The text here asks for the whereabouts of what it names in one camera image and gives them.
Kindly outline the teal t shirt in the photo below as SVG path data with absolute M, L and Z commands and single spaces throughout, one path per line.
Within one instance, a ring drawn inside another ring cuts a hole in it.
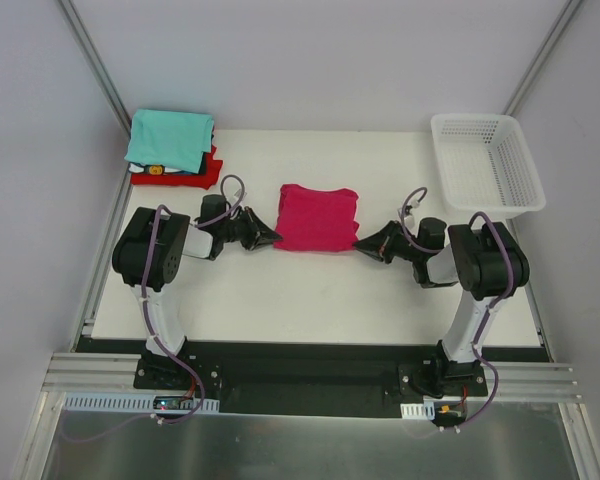
M 125 160 L 198 173 L 211 152 L 213 130 L 209 114 L 139 109 L 132 117 Z

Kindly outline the white plastic basket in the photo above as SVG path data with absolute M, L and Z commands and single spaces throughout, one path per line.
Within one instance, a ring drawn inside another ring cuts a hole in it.
M 446 206 L 512 219 L 546 206 L 519 122 L 507 115 L 436 114 L 430 121 Z

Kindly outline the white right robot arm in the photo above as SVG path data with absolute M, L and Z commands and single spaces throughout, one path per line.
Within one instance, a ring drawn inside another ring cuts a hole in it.
M 409 374 L 408 385 L 441 398 L 475 384 L 483 374 L 482 346 L 495 316 L 530 277 L 529 261 L 506 225 L 486 220 L 474 229 L 426 217 L 413 237 L 390 221 L 353 247 L 384 264 L 396 257 L 410 262 L 415 282 L 424 289 L 462 287 L 451 326 L 432 358 Z

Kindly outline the red t shirt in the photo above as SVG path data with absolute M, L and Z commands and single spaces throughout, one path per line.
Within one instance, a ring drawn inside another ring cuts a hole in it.
M 201 188 L 204 190 L 208 190 L 212 186 L 214 186 L 220 176 L 221 169 L 223 167 L 223 161 L 215 158 L 215 153 L 217 148 L 215 146 L 211 147 L 211 151 L 208 153 L 204 153 L 202 156 L 202 161 L 200 164 L 200 169 L 198 172 L 199 176 L 194 177 L 189 180 L 184 180 L 178 183 L 169 183 L 169 184 L 150 184 L 148 182 L 141 182 L 139 180 L 134 180 L 131 175 L 131 184 L 135 186 L 166 186 L 166 187 L 192 187 L 192 188 Z

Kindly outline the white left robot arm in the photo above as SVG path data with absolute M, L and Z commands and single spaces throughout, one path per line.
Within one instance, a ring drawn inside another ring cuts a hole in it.
M 196 219 L 164 206 L 136 209 L 114 247 L 112 267 L 134 294 L 146 333 L 138 388 L 195 389 L 201 384 L 189 363 L 187 336 L 170 289 L 182 258 L 213 261 L 227 243 L 254 251 L 281 240 L 252 208 L 233 206 L 221 194 L 204 196 Z

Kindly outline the crimson pink t shirt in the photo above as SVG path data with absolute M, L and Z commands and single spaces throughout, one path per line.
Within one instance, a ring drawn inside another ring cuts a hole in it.
M 340 253 L 358 240 L 358 194 L 348 188 L 320 191 L 298 184 L 280 188 L 274 248 L 291 252 Z

